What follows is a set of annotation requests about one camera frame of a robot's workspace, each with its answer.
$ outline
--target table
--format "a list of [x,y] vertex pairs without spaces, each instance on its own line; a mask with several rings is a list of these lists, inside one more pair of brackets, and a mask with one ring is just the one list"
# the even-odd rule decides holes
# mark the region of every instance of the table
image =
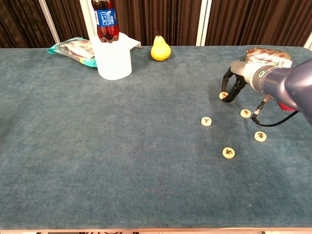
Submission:
[[[172,47],[165,62],[135,49],[117,81],[46,49],[1,49],[0,230],[312,228],[312,127],[243,119],[264,97],[250,87],[218,97],[251,47]],[[259,119],[287,114],[271,100]]]

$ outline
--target blue label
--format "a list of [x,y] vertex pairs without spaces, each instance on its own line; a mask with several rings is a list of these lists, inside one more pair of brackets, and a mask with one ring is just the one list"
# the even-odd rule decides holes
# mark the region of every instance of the blue label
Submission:
[[97,10],[94,13],[98,26],[114,26],[117,24],[114,9]]

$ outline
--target black cable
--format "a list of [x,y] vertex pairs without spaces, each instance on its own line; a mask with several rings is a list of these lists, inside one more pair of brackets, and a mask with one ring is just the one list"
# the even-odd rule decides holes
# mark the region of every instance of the black cable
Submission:
[[281,121],[279,121],[277,123],[273,123],[273,124],[262,124],[262,123],[260,123],[259,120],[257,119],[257,115],[256,114],[253,114],[252,120],[253,120],[253,122],[255,122],[256,124],[258,124],[258,125],[260,125],[262,127],[274,127],[274,126],[280,125],[281,123],[283,123],[286,120],[290,119],[291,117],[293,117],[297,113],[298,113],[298,111],[294,111],[289,116],[287,116],[286,118],[282,119]]

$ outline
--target red bottle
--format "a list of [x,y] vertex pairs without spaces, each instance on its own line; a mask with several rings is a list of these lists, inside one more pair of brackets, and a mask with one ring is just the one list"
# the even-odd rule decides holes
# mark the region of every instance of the red bottle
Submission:
[[119,39],[114,0],[92,0],[97,21],[97,35],[100,41],[112,43]]

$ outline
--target curtain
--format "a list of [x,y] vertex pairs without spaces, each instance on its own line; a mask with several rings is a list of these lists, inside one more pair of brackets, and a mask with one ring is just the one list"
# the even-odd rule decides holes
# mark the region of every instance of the curtain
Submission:
[[312,0],[212,0],[205,45],[303,46]]
[[0,48],[51,47],[53,44],[37,0],[0,0]]
[[46,0],[60,41],[89,39],[79,0]]
[[169,45],[195,45],[201,0],[115,0],[119,30],[152,45],[156,31]]

